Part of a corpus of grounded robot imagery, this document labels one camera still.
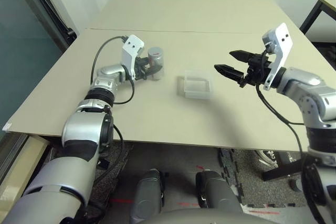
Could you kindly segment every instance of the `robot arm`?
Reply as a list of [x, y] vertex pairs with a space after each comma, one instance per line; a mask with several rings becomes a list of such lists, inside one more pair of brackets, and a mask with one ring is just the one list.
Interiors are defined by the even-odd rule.
[[[238, 50], [230, 54], [248, 63], [247, 74], [227, 65], [215, 65], [225, 77], [240, 87], [264, 84], [264, 89], [276, 88], [298, 105], [309, 139], [308, 157], [302, 170], [302, 184], [308, 205], [319, 223], [324, 223], [317, 205], [326, 206], [336, 223], [336, 90], [315, 74], [282, 67], [292, 46], [286, 25], [267, 32], [262, 37], [266, 50], [260, 54]], [[266, 53], [276, 54], [275, 62]]]
[[121, 64], [97, 71], [88, 94], [65, 123], [60, 156], [43, 167], [3, 223], [86, 223], [99, 149], [113, 139], [114, 98], [119, 85], [143, 77], [134, 70], [143, 46], [131, 35]]

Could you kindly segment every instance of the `metal cylinder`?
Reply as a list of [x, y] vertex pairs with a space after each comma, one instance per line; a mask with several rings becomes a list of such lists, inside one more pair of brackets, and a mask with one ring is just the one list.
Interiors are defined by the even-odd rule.
[[164, 76], [164, 69], [163, 69], [163, 50], [160, 47], [152, 47], [148, 49], [148, 58], [149, 58], [149, 64], [151, 67], [154, 66], [161, 66], [162, 68], [156, 72], [155, 74], [152, 74], [153, 80], [160, 80]]

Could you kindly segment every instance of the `transparent plastic box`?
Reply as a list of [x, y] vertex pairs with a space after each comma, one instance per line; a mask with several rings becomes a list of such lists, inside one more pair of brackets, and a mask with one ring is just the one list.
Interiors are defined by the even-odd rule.
[[187, 70], [184, 76], [186, 98], [210, 99], [212, 97], [212, 80], [207, 72]]

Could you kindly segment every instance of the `black cable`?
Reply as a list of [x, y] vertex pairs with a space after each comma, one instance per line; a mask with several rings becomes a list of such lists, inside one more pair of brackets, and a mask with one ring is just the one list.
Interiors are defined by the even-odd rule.
[[100, 48], [98, 49], [97, 53], [96, 53], [96, 56], [95, 56], [95, 59], [93, 60], [93, 64], [92, 64], [92, 69], [91, 69], [91, 78], [90, 78], [90, 84], [93, 83], [93, 74], [95, 73], [95, 66], [96, 66], [96, 62], [97, 62], [97, 59], [98, 59], [98, 56], [100, 54], [100, 51], [104, 48], [104, 46], [112, 41], [112, 40], [115, 40], [115, 39], [121, 39], [124, 43], [126, 42], [126, 40], [128, 39], [127, 36], [115, 36], [113, 38], [110, 38], [108, 39], [107, 41], [105, 41], [101, 46]]
[[[265, 64], [265, 61], [266, 61], [266, 53], [267, 53], [267, 50], [264, 50], [262, 53], [261, 53], [261, 61], [260, 61], [260, 79], [259, 79], [259, 82], [262, 82], [262, 80], [264, 79], [265, 77], [265, 71], [264, 71], [264, 64]], [[304, 125], [304, 123], [293, 123], [293, 122], [290, 122], [288, 121], [286, 118], [284, 118], [280, 113], [278, 113], [276, 111], [276, 109], [273, 108], [273, 106], [271, 104], [269, 104], [269, 102], [266, 100], [266, 98], [263, 96], [263, 94], [261, 93], [260, 89], [259, 89], [259, 85], [257, 85], [257, 93], [258, 93], [258, 96], [259, 98], [262, 100], [262, 102], [264, 103], [264, 105], [274, 114], [277, 116], [278, 119], [288, 123], [288, 124], [292, 124], [292, 125]]]
[[260, 91], [260, 88], [259, 88], [260, 84], [257, 84], [256, 85], [256, 90], [257, 90], [257, 94], [259, 96], [259, 98], [261, 99], [261, 101], [263, 102], [263, 104], [280, 120], [282, 121], [285, 125], [287, 125], [290, 130], [294, 133], [294, 136], [296, 138], [296, 141], [298, 143], [298, 146], [299, 146], [299, 151], [300, 151], [300, 156], [302, 158], [303, 156], [303, 152], [302, 152], [302, 146], [301, 146], [301, 143], [300, 143], [300, 139], [299, 139], [299, 136], [298, 134], [296, 133], [296, 131], [293, 129], [292, 126], [290, 126], [291, 124], [294, 124], [294, 125], [300, 125], [299, 123], [291, 123], [290, 121], [288, 121], [286, 118], [284, 118], [279, 112], [277, 112], [266, 100], [266, 98], [263, 96], [262, 92]]
[[129, 79], [130, 79], [130, 83], [132, 85], [132, 95], [131, 97], [127, 100], [127, 101], [124, 101], [124, 102], [114, 102], [113, 104], [125, 104], [125, 103], [128, 103], [129, 101], [132, 100], [133, 96], [134, 96], [134, 91], [135, 91], [135, 88], [134, 88], [134, 81], [131, 79], [131, 77], [129, 76]]
[[110, 167], [102, 175], [100, 175], [98, 178], [95, 179], [95, 181], [93, 182], [93, 186], [95, 186], [103, 178], [105, 178], [106, 175], [108, 175], [108, 173], [110, 171], [112, 171], [118, 165], [118, 163], [121, 159], [121, 155], [122, 155], [123, 149], [124, 149], [124, 139], [122, 138], [121, 132], [119, 131], [119, 129], [116, 127], [115, 124], [113, 125], [113, 128], [115, 129], [115, 131], [117, 132], [117, 134], [119, 135], [119, 138], [120, 138], [120, 153], [119, 153], [117, 159], [114, 161], [114, 163], [112, 165], [110, 165]]
[[304, 197], [306, 198], [307, 205], [311, 211], [311, 214], [313, 215], [316, 222], [318, 224], [326, 224], [323, 217], [321, 216], [319, 209], [314, 203], [314, 200], [312, 199], [312, 196], [311, 196], [311, 192], [309, 190], [308, 179], [307, 179], [307, 174], [306, 174], [306, 169], [305, 169], [305, 166], [308, 165], [307, 160], [308, 160], [308, 156], [306, 155], [302, 161], [302, 173], [301, 173], [302, 191], [303, 191]]
[[98, 210], [100, 210], [100, 214], [96, 217], [92, 217], [92, 218], [89, 218], [87, 220], [87, 224], [96, 224], [98, 223], [102, 218], [104, 218], [105, 214], [106, 214], [106, 207], [99, 203], [99, 202], [95, 202], [93, 200], [89, 200], [88, 202], [88, 205], [89, 206], [92, 206], [92, 207], [95, 207], [97, 208]]

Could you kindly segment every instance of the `table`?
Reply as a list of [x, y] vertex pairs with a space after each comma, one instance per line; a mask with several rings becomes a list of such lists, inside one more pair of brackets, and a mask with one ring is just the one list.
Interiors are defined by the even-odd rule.
[[336, 20], [336, 0], [317, 0], [313, 9], [308, 14], [307, 18], [304, 20], [302, 25], [300, 26], [300, 30], [306, 34], [311, 25], [320, 15], [321, 11], [324, 11], [334, 20]]
[[[100, 45], [116, 35], [135, 34], [147, 49], [163, 49], [165, 77], [136, 82], [133, 100], [113, 107], [114, 122], [125, 140], [297, 151], [292, 132], [259, 101], [254, 87], [241, 89], [213, 68], [225, 63], [245, 71], [247, 65], [228, 52], [262, 52], [261, 36], [281, 22], [287, 23], [294, 43], [286, 66], [319, 74], [332, 85], [336, 73], [327, 62], [316, 64], [319, 52], [272, 0], [111, 0], [8, 120], [6, 130], [61, 136], [66, 119], [89, 89], [90, 69]], [[108, 44], [97, 68], [119, 63], [121, 47], [120, 42]], [[194, 69], [212, 76], [212, 100], [184, 98], [184, 72]], [[117, 101], [130, 94], [129, 84], [121, 86]], [[275, 90], [265, 96], [285, 117], [302, 121], [288, 98]], [[306, 150], [305, 128], [295, 129]]]

